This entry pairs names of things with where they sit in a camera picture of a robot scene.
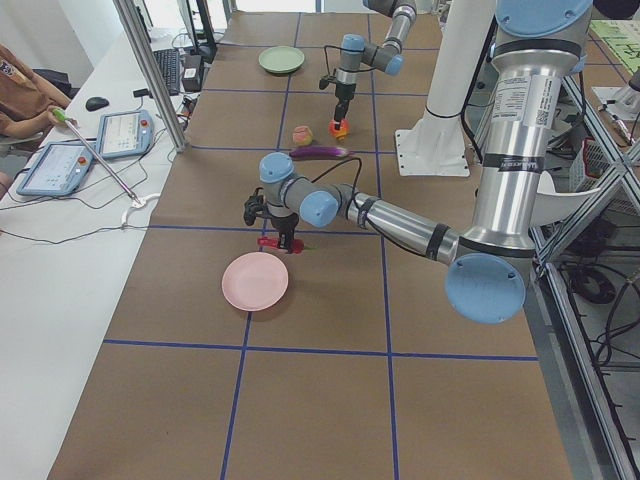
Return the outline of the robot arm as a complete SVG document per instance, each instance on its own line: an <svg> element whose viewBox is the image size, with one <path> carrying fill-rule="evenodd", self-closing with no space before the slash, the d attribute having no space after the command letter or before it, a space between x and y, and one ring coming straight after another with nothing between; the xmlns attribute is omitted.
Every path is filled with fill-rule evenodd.
<svg viewBox="0 0 640 480"><path fill-rule="evenodd" d="M404 176L464 176L463 118L479 65L498 73L488 135L479 150L481 183L464 232L356 189L324 185L271 153L244 219L268 219L278 248L293 252L299 221L322 228L344 217L417 256L448 266L445 290L462 316L495 324L513 317L526 297L534 245L529 229L566 217L580 199L555 207L543 192L544 170L563 79L583 63L591 20L588 1L455 1L451 4L422 118L395 134Z"/></svg>
<svg viewBox="0 0 640 480"><path fill-rule="evenodd" d="M339 47L340 60L334 72L324 78L335 85L337 105L330 121L331 132L345 124L350 102L355 96L361 66L396 76L404 64L403 48L417 17L414 1L363 1L362 4L391 20L382 43L375 44L359 34L345 34Z"/></svg>

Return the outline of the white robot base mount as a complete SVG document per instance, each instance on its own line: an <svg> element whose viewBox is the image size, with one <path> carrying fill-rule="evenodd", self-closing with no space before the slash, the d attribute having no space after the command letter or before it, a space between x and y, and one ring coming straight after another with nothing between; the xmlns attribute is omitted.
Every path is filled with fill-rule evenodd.
<svg viewBox="0 0 640 480"><path fill-rule="evenodd" d="M462 111L495 11L490 0L451 3L424 114L395 132L402 176L469 175Z"/></svg>

